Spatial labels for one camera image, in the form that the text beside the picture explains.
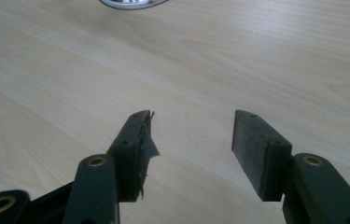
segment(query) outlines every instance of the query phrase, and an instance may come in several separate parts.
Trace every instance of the black plastic arm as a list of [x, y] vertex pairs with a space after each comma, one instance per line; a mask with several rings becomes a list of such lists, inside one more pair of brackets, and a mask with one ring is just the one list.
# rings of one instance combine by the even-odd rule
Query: black plastic arm
[[264, 202], [280, 202], [287, 224], [350, 224], [350, 186], [331, 163], [292, 157], [291, 144], [259, 116], [237, 110], [232, 151]]
[[117, 224], [119, 203], [136, 202], [149, 160], [159, 152], [148, 110], [129, 116], [106, 154], [79, 163], [75, 181], [34, 201], [23, 190], [0, 192], [0, 224]]

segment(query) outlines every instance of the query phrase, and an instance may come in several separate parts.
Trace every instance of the wooden table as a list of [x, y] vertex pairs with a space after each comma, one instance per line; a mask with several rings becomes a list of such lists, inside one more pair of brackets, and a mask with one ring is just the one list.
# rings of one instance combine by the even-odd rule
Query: wooden table
[[350, 184], [350, 1], [0, 0], [0, 191], [72, 181], [143, 109], [161, 156], [122, 223], [284, 223], [231, 152], [234, 112]]

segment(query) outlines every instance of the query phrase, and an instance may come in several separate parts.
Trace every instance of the mounting hole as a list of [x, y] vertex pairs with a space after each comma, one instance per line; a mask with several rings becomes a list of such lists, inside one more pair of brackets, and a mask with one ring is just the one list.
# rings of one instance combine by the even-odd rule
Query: mounting hole
[[16, 201], [17, 200], [12, 195], [0, 197], [0, 213], [6, 211], [8, 208], [14, 205]]
[[105, 163], [105, 158], [103, 157], [95, 157], [88, 161], [89, 166], [100, 166], [103, 163]]
[[313, 157], [313, 156], [305, 156], [302, 158], [303, 161], [305, 161], [306, 163], [313, 165], [313, 166], [322, 166], [323, 162], [322, 160], [320, 160], [317, 157]]

